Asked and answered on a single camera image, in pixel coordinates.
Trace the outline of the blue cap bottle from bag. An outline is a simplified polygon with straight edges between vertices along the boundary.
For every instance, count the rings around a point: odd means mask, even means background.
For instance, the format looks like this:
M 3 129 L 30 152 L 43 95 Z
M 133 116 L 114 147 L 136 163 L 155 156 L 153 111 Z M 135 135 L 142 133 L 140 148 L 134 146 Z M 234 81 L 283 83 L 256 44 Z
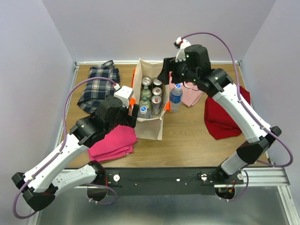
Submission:
M 138 118 L 141 119 L 149 119 L 150 118 L 150 111 L 145 106 L 141 106 L 138 112 Z

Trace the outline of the beige canvas bag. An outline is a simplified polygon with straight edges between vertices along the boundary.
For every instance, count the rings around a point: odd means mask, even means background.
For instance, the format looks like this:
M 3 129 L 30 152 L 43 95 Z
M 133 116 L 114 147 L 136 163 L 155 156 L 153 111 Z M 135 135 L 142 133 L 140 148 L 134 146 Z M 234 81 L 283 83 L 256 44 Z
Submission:
M 157 78 L 162 71 L 163 63 L 151 63 L 140 59 L 135 68 L 132 77 L 132 89 L 134 91 L 130 104 L 138 104 L 140 102 L 142 79 L 145 77 Z M 162 140 L 163 134 L 163 119 L 164 114 L 170 110 L 169 104 L 170 87 L 163 85 L 162 89 L 162 104 L 159 115 L 151 116 L 149 119 L 138 118 L 135 127 L 135 134 L 140 139 Z

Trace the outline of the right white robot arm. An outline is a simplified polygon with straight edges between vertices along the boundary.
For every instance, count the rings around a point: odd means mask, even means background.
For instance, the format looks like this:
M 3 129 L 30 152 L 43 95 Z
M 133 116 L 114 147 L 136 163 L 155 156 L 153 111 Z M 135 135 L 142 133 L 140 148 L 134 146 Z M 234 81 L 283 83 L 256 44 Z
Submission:
M 240 95 L 233 79 L 220 68 L 212 68 L 207 49 L 202 45 L 180 48 L 178 56 L 165 58 L 158 79 L 169 83 L 191 82 L 217 102 L 238 125 L 246 141 L 216 169 L 216 180 L 222 184 L 246 165 L 253 164 L 274 143 L 282 131 L 271 127 Z

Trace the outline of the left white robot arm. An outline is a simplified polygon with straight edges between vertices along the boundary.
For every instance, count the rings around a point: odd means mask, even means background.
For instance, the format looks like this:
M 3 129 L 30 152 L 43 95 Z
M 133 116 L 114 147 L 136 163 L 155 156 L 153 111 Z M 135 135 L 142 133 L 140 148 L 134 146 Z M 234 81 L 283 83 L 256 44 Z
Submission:
M 34 211 L 41 211 L 63 191 L 83 184 L 105 184 L 105 169 L 96 160 L 66 175 L 61 175 L 61 171 L 118 125 L 134 128 L 138 111 L 138 104 L 130 110 L 120 97 L 106 97 L 95 112 L 76 122 L 64 141 L 42 162 L 25 173 L 13 175 L 12 181 L 19 189 L 18 193 Z

